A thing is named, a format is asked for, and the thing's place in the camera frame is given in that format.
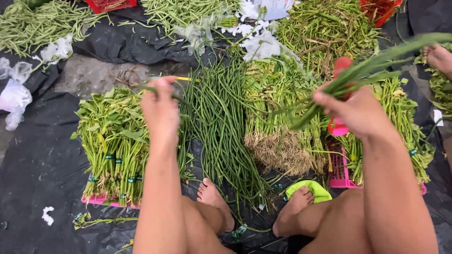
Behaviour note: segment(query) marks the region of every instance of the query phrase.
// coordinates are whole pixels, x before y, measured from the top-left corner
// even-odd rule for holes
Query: bare foot
[[[280,228],[280,225],[287,223],[293,218],[294,215],[298,214],[305,207],[313,203],[314,196],[306,186],[303,186],[296,192],[294,192],[294,194],[292,194],[289,201],[287,202],[286,206],[284,206],[279,212],[278,218],[276,218],[276,222],[275,224],[273,224],[273,234],[275,234],[276,237],[288,236],[284,235],[284,232]]]
[[[198,202],[217,208],[226,218],[226,232],[234,230],[234,218],[231,209],[221,197],[215,185],[209,178],[204,178],[198,188]]]
[[[452,53],[442,46],[436,44],[424,47],[424,57],[440,72],[444,74],[452,72]]]

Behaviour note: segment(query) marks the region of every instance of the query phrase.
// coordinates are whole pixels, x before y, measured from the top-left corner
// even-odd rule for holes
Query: concrete floor
[[[74,54],[68,59],[62,75],[54,86],[56,92],[69,92],[81,99],[90,99],[91,94],[102,94],[116,86],[126,86],[120,79],[129,79],[129,82],[143,82],[149,77],[161,75],[176,75],[187,77],[190,67],[186,64],[168,61],[164,64],[154,66],[141,66],[124,63],[111,64],[99,61],[94,58]],[[0,164],[3,162],[5,152],[8,149],[9,141],[14,136],[14,132],[5,130],[5,117],[0,116]]]

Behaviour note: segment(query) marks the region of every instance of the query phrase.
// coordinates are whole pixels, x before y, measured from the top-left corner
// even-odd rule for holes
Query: lime green rag
[[[303,186],[308,187],[309,191],[314,195],[314,203],[333,199],[330,193],[328,193],[318,182],[312,180],[300,181],[289,186],[286,190],[287,198],[290,199],[292,194]]]

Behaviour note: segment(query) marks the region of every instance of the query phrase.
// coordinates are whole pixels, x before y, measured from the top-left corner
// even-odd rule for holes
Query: person
[[[431,45],[423,48],[427,62],[452,81],[452,53],[441,45]]]
[[[232,254],[217,236],[233,230],[234,220],[212,181],[199,185],[197,201],[181,194],[178,106],[170,97],[175,80],[170,76],[150,82],[158,96],[148,92],[141,100],[152,142],[133,252]],[[371,87],[360,88],[346,102],[322,93],[322,87],[314,101],[362,139],[366,186],[315,204],[311,192],[299,189],[280,211],[275,236],[314,237],[300,254],[438,253],[408,151]]]

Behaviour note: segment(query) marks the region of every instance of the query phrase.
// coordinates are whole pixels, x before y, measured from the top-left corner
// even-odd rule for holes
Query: hand
[[[171,83],[176,79],[175,76],[167,76],[149,82],[147,85],[155,87],[158,95],[146,90],[141,99],[151,146],[175,147],[178,143],[179,108],[177,100],[171,98],[174,90]]]
[[[423,52],[427,62],[440,72],[446,75],[452,72],[452,53],[447,49],[436,44],[424,47]]]
[[[329,83],[323,84],[314,92],[314,102],[325,108],[325,114],[341,118],[356,137],[363,139],[396,130],[370,85],[361,87],[344,102],[321,92]]]

